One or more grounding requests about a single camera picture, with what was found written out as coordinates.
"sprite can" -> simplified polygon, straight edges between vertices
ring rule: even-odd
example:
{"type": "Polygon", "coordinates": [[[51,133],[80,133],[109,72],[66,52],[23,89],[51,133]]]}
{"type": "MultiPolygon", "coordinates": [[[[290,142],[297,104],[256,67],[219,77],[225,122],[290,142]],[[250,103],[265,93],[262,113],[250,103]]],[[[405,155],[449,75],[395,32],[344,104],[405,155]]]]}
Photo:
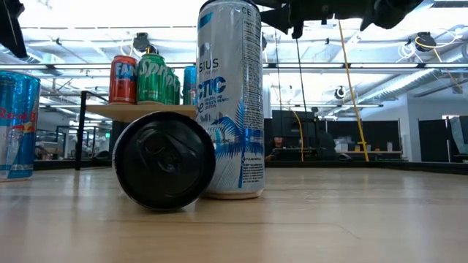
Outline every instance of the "sprite can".
{"type": "Polygon", "coordinates": [[[178,79],[178,76],[175,76],[175,85],[174,85],[174,105],[181,104],[181,81],[178,79]]]}
{"type": "Polygon", "coordinates": [[[176,85],[176,79],[174,75],[174,69],[167,68],[167,79],[166,79],[166,104],[174,105],[174,86],[176,85]]]}
{"type": "Polygon", "coordinates": [[[137,103],[166,103],[166,79],[169,73],[163,57],[157,54],[143,55],[138,63],[137,103]]]}

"blue can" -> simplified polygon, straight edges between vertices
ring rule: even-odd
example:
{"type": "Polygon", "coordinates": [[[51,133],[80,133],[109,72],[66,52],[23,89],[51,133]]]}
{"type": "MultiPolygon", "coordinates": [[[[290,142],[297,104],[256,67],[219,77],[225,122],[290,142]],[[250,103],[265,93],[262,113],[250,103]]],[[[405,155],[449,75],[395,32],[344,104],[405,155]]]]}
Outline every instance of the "blue can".
{"type": "Polygon", "coordinates": [[[32,176],[40,80],[0,71],[0,180],[32,176]]]}
{"type": "Polygon", "coordinates": [[[197,68],[186,66],[184,70],[184,105],[197,105],[197,68]]]}

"red bull can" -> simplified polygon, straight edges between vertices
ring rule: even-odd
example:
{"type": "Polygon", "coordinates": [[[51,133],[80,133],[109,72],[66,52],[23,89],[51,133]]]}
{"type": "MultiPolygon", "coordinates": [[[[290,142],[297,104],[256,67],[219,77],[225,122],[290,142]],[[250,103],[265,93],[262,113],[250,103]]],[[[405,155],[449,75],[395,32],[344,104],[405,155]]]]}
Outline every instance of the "red bull can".
{"type": "Polygon", "coordinates": [[[40,80],[0,71],[0,180],[32,176],[40,80]]]}

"wooden table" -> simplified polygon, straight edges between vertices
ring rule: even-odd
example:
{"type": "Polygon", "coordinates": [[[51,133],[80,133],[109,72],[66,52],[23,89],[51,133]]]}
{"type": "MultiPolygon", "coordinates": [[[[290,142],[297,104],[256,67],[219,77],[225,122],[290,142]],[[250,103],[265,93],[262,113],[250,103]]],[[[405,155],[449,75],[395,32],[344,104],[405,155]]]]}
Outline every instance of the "wooden table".
{"type": "Polygon", "coordinates": [[[111,169],[0,184],[4,263],[461,263],[468,177],[267,169],[258,199],[140,208],[111,169]]]}
{"type": "Polygon", "coordinates": [[[86,111],[96,113],[110,118],[114,121],[124,123],[132,122],[139,117],[158,111],[171,111],[195,118],[196,106],[190,105],[164,105],[164,104],[109,104],[109,105],[87,105],[86,111]]]}

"person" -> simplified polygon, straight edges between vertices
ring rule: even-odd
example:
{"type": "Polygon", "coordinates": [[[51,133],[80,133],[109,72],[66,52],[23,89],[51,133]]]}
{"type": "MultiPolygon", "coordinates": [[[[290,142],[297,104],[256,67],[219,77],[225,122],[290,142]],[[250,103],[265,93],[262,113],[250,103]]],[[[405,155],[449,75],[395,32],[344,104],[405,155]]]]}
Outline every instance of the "person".
{"type": "Polygon", "coordinates": [[[274,137],[273,141],[265,145],[265,161],[274,161],[277,159],[277,151],[274,149],[286,148],[284,144],[284,138],[274,137]]]}

